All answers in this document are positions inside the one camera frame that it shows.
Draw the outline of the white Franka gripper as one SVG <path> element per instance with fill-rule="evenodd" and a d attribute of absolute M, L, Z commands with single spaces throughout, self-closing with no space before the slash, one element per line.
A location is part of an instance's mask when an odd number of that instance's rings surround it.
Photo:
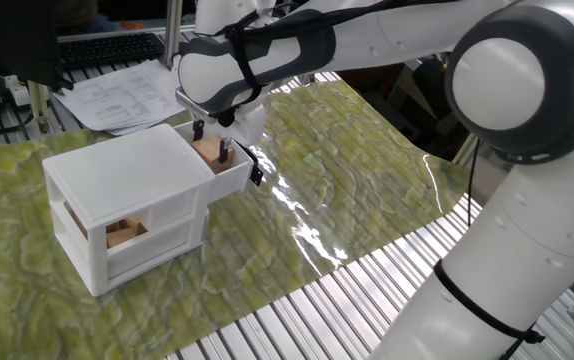
<path fill-rule="evenodd" d="M 234 112 L 232 125 L 233 138 L 244 146 L 258 143 L 262 137 L 266 125 L 266 111 L 262 104 L 251 106 L 250 104 L 240 107 Z M 195 120 L 193 122 L 193 140 L 199 141 L 204 136 L 205 122 Z M 231 139 L 222 138 L 219 144 L 219 163 L 224 164 L 229 159 Z"/>

